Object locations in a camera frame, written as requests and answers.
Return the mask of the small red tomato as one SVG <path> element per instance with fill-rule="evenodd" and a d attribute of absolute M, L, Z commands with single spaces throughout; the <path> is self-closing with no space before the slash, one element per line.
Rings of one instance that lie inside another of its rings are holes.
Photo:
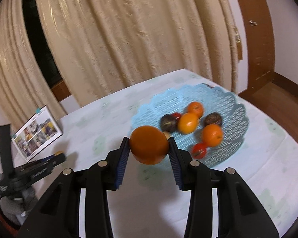
<path fill-rule="evenodd" d="M 191 156 L 195 159 L 202 159 L 207 154 L 207 146 L 204 143 L 197 143 L 191 150 Z"/>

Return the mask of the orange tangerine back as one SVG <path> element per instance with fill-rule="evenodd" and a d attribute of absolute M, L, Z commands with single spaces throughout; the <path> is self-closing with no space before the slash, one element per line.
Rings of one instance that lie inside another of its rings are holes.
<path fill-rule="evenodd" d="M 202 130 L 201 139 L 207 147 L 216 147 L 223 140 L 223 130 L 216 124 L 207 125 Z"/>

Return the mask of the orange tangerine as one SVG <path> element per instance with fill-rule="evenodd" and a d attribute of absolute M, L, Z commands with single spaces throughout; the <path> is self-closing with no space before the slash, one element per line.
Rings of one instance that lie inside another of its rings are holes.
<path fill-rule="evenodd" d="M 223 130 L 216 124 L 207 125 L 202 130 L 201 139 L 207 147 L 216 147 L 223 140 Z"/>
<path fill-rule="evenodd" d="M 148 125 L 132 131 L 129 145 L 135 159 L 146 165 L 160 163 L 169 150 L 169 143 L 163 132 Z"/>
<path fill-rule="evenodd" d="M 199 102 L 191 102 L 187 106 L 187 112 L 195 114 L 200 119 L 204 114 L 204 107 Z"/>

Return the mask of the dark passion fruit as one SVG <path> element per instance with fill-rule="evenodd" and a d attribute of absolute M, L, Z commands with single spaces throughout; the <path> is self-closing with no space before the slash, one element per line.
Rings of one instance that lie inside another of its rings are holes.
<path fill-rule="evenodd" d="M 223 123 L 223 119 L 221 115 L 217 112 L 212 112 L 205 117 L 203 121 L 203 126 L 205 127 L 205 126 L 214 124 L 221 127 L 222 123 Z"/>
<path fill-rule="evenodd" d="M 177 130 L 177 124 L 177 119 L 171 114 L 165 114 L 160 119 L 160 128 L 163 132 L 175 132 Z"/>

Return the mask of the yellow-orange tangerine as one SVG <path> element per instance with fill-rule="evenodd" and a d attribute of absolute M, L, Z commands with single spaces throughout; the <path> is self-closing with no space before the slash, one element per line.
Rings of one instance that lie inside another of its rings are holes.
<path fill-rule="evenodd" d="M 193 113 L 183 114 L 178 121 L 178 131 L 182 134 L 193 133 L 198 125 L 199 118 Z"/>

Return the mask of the orange tangerine front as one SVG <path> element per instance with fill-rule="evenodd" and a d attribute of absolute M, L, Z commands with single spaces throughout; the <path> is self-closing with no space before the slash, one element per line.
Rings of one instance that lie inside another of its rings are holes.
<path fill-rule="evenodd" d="M 160 163 L 169 150 L 169 143 L 163 132 L 148 125 L 132 131 L 129 145 L 135 159 L 146 165 Z"/>

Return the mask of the small yellow-green fruit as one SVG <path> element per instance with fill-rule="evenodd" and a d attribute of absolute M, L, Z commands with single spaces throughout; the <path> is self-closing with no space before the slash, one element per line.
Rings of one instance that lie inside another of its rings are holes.
<path fill-rule="evenodd" d="M 167 140 L 171 137 L 171 134 L 169 132 L 163 132 Z"/>

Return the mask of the photo collage card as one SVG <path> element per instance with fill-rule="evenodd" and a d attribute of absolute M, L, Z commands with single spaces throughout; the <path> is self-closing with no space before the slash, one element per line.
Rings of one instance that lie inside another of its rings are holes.
<path fill-rule="evenodd" d="M 21 157 L 29 162 L 61 137 L 63 132 L 49 108 L 43 106 L 41 112 L 35 113 L 15 134 L 16 138 L 12 139 L 12 143 Z"/>

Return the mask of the pale green patterned tablecloth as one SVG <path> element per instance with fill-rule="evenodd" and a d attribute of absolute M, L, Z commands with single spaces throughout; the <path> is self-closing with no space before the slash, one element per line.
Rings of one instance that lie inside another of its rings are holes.
<path fill-rule="evenodd" d="M 18 237 L 298 235 L 298 143 L 187 70 L 0 126 L 0 159 Z"/>

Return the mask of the beige curtain left panel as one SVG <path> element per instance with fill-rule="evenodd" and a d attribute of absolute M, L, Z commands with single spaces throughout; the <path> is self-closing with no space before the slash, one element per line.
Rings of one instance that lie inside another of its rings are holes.
<path fill-rule="evenodd" d="M 26 32 L 21 0 L 0 3 L 0 108 L 17 130 L 47 106 L 54 119 L 66 111 L 44 79 Z"/>

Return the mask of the beige curtain panel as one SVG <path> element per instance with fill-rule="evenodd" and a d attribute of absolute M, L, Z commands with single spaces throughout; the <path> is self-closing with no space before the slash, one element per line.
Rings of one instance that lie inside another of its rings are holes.
<path fill-rule="evenodd" d="M 71 94 L 85 106 L 187 69 L 237 91 L 228 0 L 36 0 L 43 32 Z"/>
<path fill-rule="evenodd" d="M 26 32 L 21 0 L 0 3 L 0 108 L 17 130 L 47 106 L 54 119 L 66 111 L 44 79 Z"/>

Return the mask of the light blue lattice basket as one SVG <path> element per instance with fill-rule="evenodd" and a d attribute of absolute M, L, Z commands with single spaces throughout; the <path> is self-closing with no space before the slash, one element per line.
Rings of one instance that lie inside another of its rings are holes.
<path fill-rule="evenodd" d="M 191 102 L 199 102 L 204 107 L 202 118 L 199 119 L 197 129 L 191 134 L 178 131 L 172 134 L 180 149 L 191 151 L 193 145 L 201 141 L 203 122 L 207 115 L 218 113 L 222 117 L 222 142 L 207 149 L 202 163 L 213 168 L 224 162 L 243 145 L 244 136 L 249 127 L 246 108 L 237 102 L 235 94 L 224 91 L 220 87 L 211 88 L 205 83 L 198 85 L 184 85 L 179 89 L 168 89 L 152 97 L 148 104 L 138 108 L 132 117 L 131 129 L 148 125 L 160 127 L 160 119 L 165 114 L 186 113 Z"/>

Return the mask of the orange tangerine in basket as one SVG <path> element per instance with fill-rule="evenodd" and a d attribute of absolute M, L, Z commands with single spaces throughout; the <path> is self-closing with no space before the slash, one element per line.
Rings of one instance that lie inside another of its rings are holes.
<path fill-rule="evenodd" d="M 191 102 L 187 106 L 187 112 L 195 114 L 200 119 L 204 114 L 204 107 L 199 102 Z"/>

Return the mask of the red cherry tomato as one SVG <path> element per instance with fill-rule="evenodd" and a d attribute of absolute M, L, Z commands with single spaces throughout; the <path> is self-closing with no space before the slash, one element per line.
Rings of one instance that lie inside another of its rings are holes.
<path fill-rule="evenodd" d="M 176 119 L 176 121 L 178 121 L 182 116 L 182 114 L 180 114 L 179 112 L 174 112 L 171 115 Z"/>

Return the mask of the beige curtain right panel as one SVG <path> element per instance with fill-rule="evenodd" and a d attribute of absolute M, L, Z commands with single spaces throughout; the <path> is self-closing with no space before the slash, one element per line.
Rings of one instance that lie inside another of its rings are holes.
<path fill-rule="evenodd" d="M 237 91 L 228 0 L 36 0 L 43 32 L 71 94 L 85 106 L 187 69 Z"/>

